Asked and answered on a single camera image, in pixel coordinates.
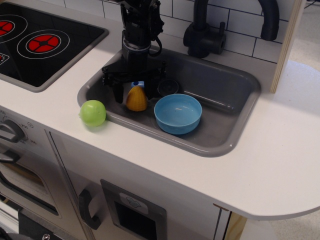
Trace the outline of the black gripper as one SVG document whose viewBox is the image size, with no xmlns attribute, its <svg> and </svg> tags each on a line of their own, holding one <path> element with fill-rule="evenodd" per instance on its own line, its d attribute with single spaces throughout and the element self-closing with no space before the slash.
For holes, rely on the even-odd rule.
<svg viewBox="0 0 320 240">
<path fill-rule="evenodd" d="M 143 51 L 121 49 L 102 67 L 102 82 L 112 87 L 114 99 L 123 103 L 124 83 L 144 82 L 148 100 L 158 98 L 159 78 L 166 74 L 167 62 L 158 59 L 162 49 L 151 47 Z"/>
</svg>

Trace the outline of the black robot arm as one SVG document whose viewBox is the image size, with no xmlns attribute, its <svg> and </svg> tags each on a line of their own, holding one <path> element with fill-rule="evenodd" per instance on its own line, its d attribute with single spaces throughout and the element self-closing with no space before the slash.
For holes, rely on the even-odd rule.
<svg viewBox="0 0 320 240">
<path fill-rule="evenodd" d="M 164 22 L 158 0 L 120 0 L 123 23 L 120 57 L 101 70 L 103 83 L 112 88 L 117 103 L 123 102 L 124 84 L 143 82 L 148 99 L 157 96 L 157 88 L 165 77 L 167 64 L 156 57 L 162 52 L 150 52 L 152 42 L 162 46 L 159 34 Z"/>
</svg>

